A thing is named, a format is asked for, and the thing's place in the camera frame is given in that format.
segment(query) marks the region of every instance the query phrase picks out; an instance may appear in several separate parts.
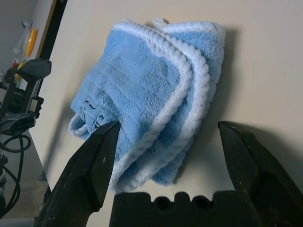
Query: white surface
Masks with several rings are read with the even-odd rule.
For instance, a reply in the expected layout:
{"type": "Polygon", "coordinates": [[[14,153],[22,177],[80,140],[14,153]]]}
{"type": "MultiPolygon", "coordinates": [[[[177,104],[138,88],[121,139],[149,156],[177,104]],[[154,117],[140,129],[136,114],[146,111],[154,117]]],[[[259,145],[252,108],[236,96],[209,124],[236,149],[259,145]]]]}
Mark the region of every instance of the white surface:
{"type": "MultiPolygon", "coordinates": [[[[232,189],[219,120],[252,127],[260,142],[281,162],[303,191],[303,30],[300,0],[73,0],[68,1],[53,48],[52,73],[41,89],[45,99],[36,127],[30,130],[53,188],[71,155],[83,143],[68,133],[70,110],[85,73],[97,62],[112,25],[129,18],[149,23],[209,20],[227,30],[226,53],[217,93],[177,183],[163,188],[148,182],[141,191],[170,199],[178,191],[212,197],[232,189]]],[[[107,226],[113,196],[87,226],[107,226]]]]}

